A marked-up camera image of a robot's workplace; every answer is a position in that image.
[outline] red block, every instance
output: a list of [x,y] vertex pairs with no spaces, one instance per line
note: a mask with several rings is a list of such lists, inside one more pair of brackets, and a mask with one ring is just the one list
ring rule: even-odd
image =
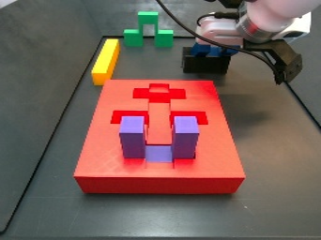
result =
[[150,103],[148,145],[172,145],[172,106],[169,103]]
[[[140,111],[138,115],[146,115],[150,101],[133,98],[133,91],[150,88],[150,83],[169,84],[170,89],[186,92],[186,98],[170,99],[170,117],[180,113],[198,114],[196,159],[148,163],[145,159],[123,158],[119,124],[111,122],[113,114]],[[87,193],[233,193],[245,180],[245,173],[213,82],[106,82],[74,177]]]

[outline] green block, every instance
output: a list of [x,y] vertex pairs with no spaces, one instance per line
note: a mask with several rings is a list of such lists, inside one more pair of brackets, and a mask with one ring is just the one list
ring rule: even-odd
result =
[[158,26],[158,12],[157,11],[140,11],[138,12],[138,24],[154,24]]
[[173,47],[174,31],[173,30],[158,30],[156,35],[156,47],[170,48]]
[[128,47],[144,47],[144,35],[138,29],[125,30],[125,44]]

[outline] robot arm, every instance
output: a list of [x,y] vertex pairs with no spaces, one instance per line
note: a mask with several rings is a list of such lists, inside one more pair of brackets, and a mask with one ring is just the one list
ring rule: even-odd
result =
[[240,20],[236,24],[241,36],[251,42],[273,40],[296,24],[305,30],[311,28],[311,12],[321,5],[321,0],[256,0],[245,1],[239,9]]
[[[197,43],[208,46],[202,49],[208,50],[212,46],[221,48],[217,57],[208,57],[204,50],[198,56],[193,54],[194,48],[185,48],[185,72],[201,72],[200,69],[205,68],[206,72],[218,70],[217,73],[226,73],[232,55],[243,52],[268,64],[277,84],[295,79],[303,69],[303,57],[288,41],[309,33],[311,11],[321,5],[321,0],[220,0],[226,8],[239,8],[239,11],[233,14],[206,14],[198,19],[196,32],[176,18],[162,1],[156,1],[178,25],[197,37]],[[268,53],[271,57],[265,58],[255,52]]]
[[[220,0],[226,8],[239,8],[237,17],[212,13],[198,20],[197,34],[221,44],[271,54],[276,82],[289,82],[303,69],[303,57],[291,43],[311,31],[312,11],[321,0]],[[197,39],[201,45],[209,44]]]

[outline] dark gray tabletop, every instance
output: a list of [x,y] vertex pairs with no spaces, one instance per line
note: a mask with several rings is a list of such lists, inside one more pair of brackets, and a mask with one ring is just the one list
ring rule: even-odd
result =
[[233,195],[83,194],[73,172],[102,87],[87,69],[26,197],[0,237],[321,236],[321,134],[268,67],[236,55],[226,76],[184,74],[192,39],[122,46],[114,79],[213,79],[248,175]]

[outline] purple pillar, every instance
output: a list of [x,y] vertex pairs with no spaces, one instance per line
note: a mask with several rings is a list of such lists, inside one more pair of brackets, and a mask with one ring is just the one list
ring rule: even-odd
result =
[[125,158],[146,157],[145,117],[123,116],[119,129]]
[[173,158],[194,158],[200,129],[196,116],[176,116],[173,126]]

